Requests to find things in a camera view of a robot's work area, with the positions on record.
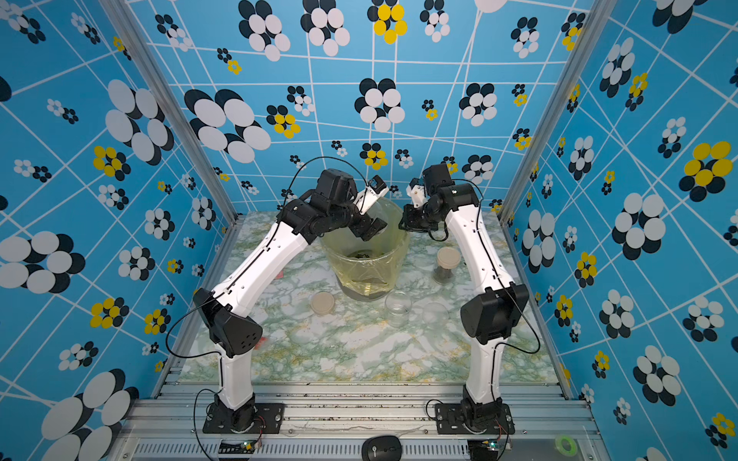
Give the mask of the clear plastic tea jar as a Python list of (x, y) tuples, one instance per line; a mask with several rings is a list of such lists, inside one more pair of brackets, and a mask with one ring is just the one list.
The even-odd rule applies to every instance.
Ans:
[(404, 292), (393, 291), (386, 296), (386, 319), (388, 324), (394, 328), (401, 328), (409, 322), (412, 301)]

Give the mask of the round wooden jar lid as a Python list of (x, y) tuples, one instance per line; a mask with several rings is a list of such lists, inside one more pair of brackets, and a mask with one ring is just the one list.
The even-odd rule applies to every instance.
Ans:
[(329, 315), (336, 307), (336, 299), (329, 292), (318, 292), (311, 297), (311, 310), (318, 316)]

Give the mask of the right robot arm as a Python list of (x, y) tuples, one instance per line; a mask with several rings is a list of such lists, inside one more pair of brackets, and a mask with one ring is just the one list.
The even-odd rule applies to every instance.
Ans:
[(425, 169), (407, 187), (412, 203), (403, 210), (399, 228), (431, 234), (440, 225), (459, 245), (475, 297), (459, 309), (461, 324), (471, 340), (471, 361), (463, 386), (460, 411), (473, 433), (514, 432), (509, 407), (500, 390), (507, 340), (523, 317), (529, 300), (498, 257), (482, 220), (476, 184), (452, 179), (446, 164)]

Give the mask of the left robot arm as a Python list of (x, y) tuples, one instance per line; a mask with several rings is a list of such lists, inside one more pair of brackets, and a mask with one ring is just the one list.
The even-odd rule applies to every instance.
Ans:
[(252, 351), (263, 328), (250, 313), (263, 291), (284, 267), (317, 238), (340, 229), (368, 241), (386, 228), (369, 211), (388, 188), (380, 177), (358, 190), (354, 178), (337, 169), (323, 171), (315, 188), (282, 207), (261, 243), (232, 274), (212, 290), (198, 290), (193, 301), (219, 357), (220, 389), (209, 407), (207, 433), (260, 430), (251, 379)]

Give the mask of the right circuit board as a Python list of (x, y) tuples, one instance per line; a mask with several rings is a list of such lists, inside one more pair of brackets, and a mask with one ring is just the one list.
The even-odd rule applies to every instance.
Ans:
[(467, 442), (471, 461), (497, 461), (499, 446), (497, 442), (489, 440), (469, 440)]

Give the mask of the circuit board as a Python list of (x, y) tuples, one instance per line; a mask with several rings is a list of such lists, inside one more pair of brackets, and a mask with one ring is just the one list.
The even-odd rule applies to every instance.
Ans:
[(222, 441), (218, 447), (219, 455), (252, 455), (261, 446), (256, 440)]
[(471, 461), (497, 461), (499, 446), (497, 442), (489, 440), (469, 440), (467, 442)]

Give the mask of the left circuit board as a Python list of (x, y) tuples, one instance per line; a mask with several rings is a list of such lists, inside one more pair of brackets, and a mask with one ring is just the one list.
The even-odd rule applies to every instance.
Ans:
[(256, 440), (222, 441), (218, 447), (219, 455), (252, 455), (261, 446)]

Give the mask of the green tape roll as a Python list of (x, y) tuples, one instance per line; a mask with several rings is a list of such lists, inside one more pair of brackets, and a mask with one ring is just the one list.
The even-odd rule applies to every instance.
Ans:
[(578, 443), (568, 435), (559, 435), (555, 438), (555, 449), (565, 457), (578, 456)]

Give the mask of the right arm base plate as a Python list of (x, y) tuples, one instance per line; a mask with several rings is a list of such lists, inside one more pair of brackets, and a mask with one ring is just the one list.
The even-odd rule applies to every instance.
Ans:
[(505, 403), (469, 406), (466, 403), (436, 403), (432, 411), (441, 435), (513, 435), (516, 432), (510, 408)]

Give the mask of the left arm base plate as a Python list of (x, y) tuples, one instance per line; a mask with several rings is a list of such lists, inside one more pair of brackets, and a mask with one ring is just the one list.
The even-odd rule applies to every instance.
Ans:
[(223, 403), (211, 403), (202, 432), (205, 434), (279, 434), (284, 422), (283, 403), (256, 403), (232, 410)]

